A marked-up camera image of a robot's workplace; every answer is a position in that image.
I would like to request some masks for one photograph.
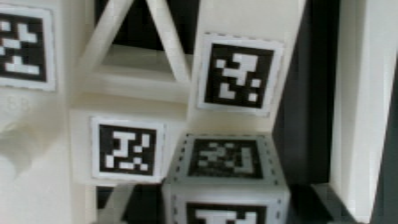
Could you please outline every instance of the white panel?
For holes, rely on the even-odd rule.
[[[330,185],[367,223],[398,49],[394,0],[340,1]]]

